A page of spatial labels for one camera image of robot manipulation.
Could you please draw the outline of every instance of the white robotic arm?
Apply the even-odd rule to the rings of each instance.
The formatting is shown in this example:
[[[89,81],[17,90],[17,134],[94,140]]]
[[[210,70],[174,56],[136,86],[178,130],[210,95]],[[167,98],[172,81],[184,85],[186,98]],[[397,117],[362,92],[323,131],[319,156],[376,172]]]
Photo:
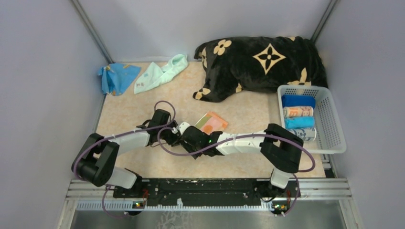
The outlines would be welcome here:
[[[126,189],[138,189],[138,183],[142,177],[127,169],[116,167],[116,157],[130,150],[156,143],[161,128],[148,129],[167,124],[169,117],[170,113],[160,109],[156,110],[153,118],[148,120],[148,127],[138,126],[131,134],[117,138],[113,136],[112,139],[93,148],[83,157],[78,156],[72,165],[72,171],[75,170],[74,165],[77,163],[77,174],[96,186],[109,184]],[[284,142],[280,146],[276,146],[274,142],[277,140],[269,136],[289,139],[300,146],[303,145],[303,142],[276,124],[269,124],[266,130],[248,134],[213,132],[211,135],[207,135],[188,123],[177,125],[175,121],[171,122],[169,127],[171,129],[161,132],[160,137],[170,146],[181,145],[189,153],[209,148],[192,155],[195,159],[203,154],[209,156],[226,156],[234,153],[263,154],[275,166],[270,183],[279,189],[285,189],[292,173],[298,172],[301,150]],[[90,135],[79,155],[89,145],[103,138],[98,134]],[[93,154],[101,155],[99,158],[95,158]]]

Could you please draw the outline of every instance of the cable clip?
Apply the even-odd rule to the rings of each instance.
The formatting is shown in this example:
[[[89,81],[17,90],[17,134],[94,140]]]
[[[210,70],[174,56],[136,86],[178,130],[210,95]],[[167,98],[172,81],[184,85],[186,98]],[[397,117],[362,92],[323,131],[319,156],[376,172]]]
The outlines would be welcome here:
[[[236,134],[232,135],[232,146],[236,145]]]

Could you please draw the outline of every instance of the blue napkin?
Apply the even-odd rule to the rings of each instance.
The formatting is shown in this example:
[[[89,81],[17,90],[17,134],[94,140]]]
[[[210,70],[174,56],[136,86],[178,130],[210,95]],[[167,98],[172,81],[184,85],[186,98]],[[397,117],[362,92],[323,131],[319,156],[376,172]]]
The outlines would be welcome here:
[[[283,107],[286,106],[312,106],[315,108],[315,98],[308,95],[285,94],[281,97]]]
[[[296,117],[284,119],[286,129],[308,128],[315,126],[314,117]]]
[[[104,94],[121,95],[131,85],[132,81],[138,76],[140,67],[112,63],[98,70],[98,76],[101,77],[101,89]]]

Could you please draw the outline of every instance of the white plastic basket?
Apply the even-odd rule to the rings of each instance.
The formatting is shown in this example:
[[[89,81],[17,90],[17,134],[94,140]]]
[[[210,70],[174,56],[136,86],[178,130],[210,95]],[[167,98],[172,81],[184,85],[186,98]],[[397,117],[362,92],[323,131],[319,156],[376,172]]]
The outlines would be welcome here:
[[[304,142],[304,148],[314,154],[339,154],[346,151],[341,123],[335,103],[329,89],[317,86],[282,85],[278,87],[278,105],[280,108],[281,125],[285,128],[283,104],[284,94],[309,95],[315,98],[315,128],[317,136],[314,142]]]

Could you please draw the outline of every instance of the small card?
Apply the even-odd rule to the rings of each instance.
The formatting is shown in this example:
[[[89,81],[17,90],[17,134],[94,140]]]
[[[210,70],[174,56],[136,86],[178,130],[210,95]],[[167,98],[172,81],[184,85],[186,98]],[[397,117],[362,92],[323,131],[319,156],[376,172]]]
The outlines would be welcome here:
[[[214,131],[223,131],[228,126],[228,122],[223,120],[213,111],[204,115],[196,124],[195,127],[210,135]]]

